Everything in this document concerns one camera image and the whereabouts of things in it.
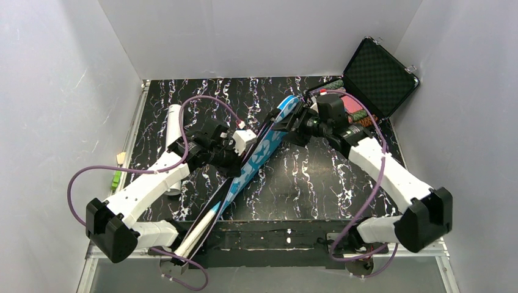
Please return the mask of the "silver shuttlecock tube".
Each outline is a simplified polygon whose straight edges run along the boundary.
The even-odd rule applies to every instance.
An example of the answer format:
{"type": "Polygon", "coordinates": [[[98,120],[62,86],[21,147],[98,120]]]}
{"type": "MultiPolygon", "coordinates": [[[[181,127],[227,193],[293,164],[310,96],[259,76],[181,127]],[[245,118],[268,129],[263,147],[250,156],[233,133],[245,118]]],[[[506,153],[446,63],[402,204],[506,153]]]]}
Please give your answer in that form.
{"type": "MultiPolygon", "coordinates": [[[[169,147],[172,143],[176,142],[181,137],[179,116],[180,116],[179,104],[172,104],[168,108],[167,113],[167,128],[166,128],[166,146],[169,147]]],[[[178,196],[181,194],[181,181],[177,181],[165,192],[167,196],[178,196]]]]}

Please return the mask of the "blue racket cover bag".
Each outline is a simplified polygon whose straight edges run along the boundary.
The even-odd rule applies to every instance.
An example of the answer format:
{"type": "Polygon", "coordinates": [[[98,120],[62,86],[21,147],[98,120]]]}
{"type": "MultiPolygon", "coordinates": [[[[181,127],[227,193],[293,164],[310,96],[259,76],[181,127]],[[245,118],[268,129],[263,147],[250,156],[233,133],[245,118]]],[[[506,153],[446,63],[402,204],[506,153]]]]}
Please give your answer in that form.
{"type": "Polygon", "coordinates": [[[202,229],[191,246],[186,249],[184,253],[185,257],[191,259],[200,250],[203,242],[207,239],[224,210],[235,199],[237,194],[246,187],[280,145],[285,133],[275,131],[272,127],[286,118],[288,114],[294,110],[299,101],[300,98],[290,95],[267,114],[258,131],[256,144],[253,145],[245,157],[241,159],[241,175],[236,178],[230,178],[224,182],[224,184],[230,187],[218,187],[212,199],[202,209],[200,213],[202,218],[198,217],[195,224],[193,224],[189,230],[189,232],[193,234],[197,228],[202,229]]]}

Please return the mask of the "blue racket white grip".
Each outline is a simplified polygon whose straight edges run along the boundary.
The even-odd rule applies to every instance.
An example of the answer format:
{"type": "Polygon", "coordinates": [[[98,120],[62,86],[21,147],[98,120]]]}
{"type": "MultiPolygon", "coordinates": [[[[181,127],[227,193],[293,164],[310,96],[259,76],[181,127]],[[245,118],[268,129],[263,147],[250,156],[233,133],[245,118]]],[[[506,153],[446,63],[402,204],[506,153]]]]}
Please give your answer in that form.
{"type": "Polygon", "coordinates": [[[195,248],[197,242],[201,239],[202,234],[211,225],[212,220],[218,215],[221,201],[217,202],[199,221],[198,224],[186,236],[180,246],[174,251],[174,254],[183,258],[188,258],[191,251],[195,248]]]}

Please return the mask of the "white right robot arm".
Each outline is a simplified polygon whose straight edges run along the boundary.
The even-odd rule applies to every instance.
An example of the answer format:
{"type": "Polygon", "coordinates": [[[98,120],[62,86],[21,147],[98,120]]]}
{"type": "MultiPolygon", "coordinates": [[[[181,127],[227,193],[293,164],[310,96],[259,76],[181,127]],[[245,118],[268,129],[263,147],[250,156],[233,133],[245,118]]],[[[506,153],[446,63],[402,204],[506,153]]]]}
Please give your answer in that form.
{"type": "Polygon", "coordinates": [[[433,188],[419,180],[386,150],[364,126],[350,123],[339,95],[326,94],[313,106],[300,102],[277,125],[285,140],[304,146],[311,137],[325,138],[329,145],[359,166],[395,202],[394,217],[354,217],[342,237],[354,248],[372,243],[401,244],[417,253],[453,228],[453,197],[444,187],[433,188]]]}

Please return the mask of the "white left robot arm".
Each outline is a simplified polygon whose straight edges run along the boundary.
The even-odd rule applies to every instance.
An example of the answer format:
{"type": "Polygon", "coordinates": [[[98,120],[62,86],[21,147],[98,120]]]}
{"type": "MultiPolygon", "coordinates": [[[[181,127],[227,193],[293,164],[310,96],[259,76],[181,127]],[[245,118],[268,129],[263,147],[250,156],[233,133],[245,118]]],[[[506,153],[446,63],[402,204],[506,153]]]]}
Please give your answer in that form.
{"type": "Polygon", "coordinates": [[[218,121],[178,137],[147,171],[104,201],[95,198],[86,207],[86,235],[113,262],[138,248],[170,247],[185,232],[173,220],[139,222],[139,217],[174,184],[198,168],[213,165],[228,177],[241,174],[241,155],[256,141],[250,129],[232,136],[218,121]]]}

